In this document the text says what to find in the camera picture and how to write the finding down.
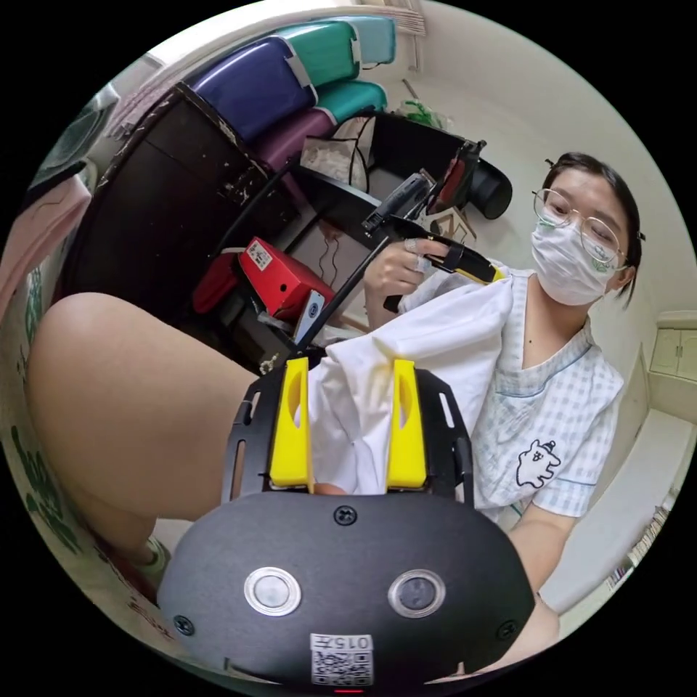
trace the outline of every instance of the qr code label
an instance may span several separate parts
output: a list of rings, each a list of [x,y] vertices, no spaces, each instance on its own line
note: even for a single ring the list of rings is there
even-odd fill
[[[271,255],[258,242],[252,242],[247,247],[247,255],[263,271],[272,261]]]
[[[372,637],[310,635],[315,685],[372,685]]]

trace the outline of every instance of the light blue plaid shirt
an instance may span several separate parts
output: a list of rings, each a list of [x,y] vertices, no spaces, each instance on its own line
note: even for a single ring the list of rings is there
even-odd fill
[[[494,263],[513,276],[513,309],[471,434],[475,505],[494,520],[505,507],[520,502],[524,508],[531,501],[580,518],[610,452],[622,377],[595,344],[590,321],[555,356],[522,370],[531,272]],[[437,271],[402,299],[400,312],[467,283],[472,281],[460,274]]]

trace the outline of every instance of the black pole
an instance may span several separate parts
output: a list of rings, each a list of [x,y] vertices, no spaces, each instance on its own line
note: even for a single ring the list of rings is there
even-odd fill
[[[227,232],[223,235],[222,240],[218,244],[215,251],[208,257],[209,259],[215,259],[218,257],[220,252],[227,247],[227,241],[232,237],[232,235],[239,229],[245,220],[256,210],[256,207],[261,201],[266,198],[266,196],[278,185],[283,177],[290,172],[296,163],[300,161],[300,155],[294,155],[288,158],[285,165],[279,170],[274,172],[273,176],[266,182],[266,184],[259,190],[259,193],[243,208],[242,212],[235,219],[235,222],[227,229]]]

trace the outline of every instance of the sneaker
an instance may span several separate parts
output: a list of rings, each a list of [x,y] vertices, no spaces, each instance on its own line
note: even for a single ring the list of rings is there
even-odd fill
[[[172,555],[156,537],[148,538],[147,546],[152,551],[152,561],[149,564],[134,564],[134,566],[157,590],[160,587],[162,577],[165,575],[165,570],[172,559]]]

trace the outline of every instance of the pink fabric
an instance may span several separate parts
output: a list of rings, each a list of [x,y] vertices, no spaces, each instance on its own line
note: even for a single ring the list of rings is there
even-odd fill
[[[15,219],[0,260],[0,322],[20,283],[80,224],[90,200],[76,174]]]

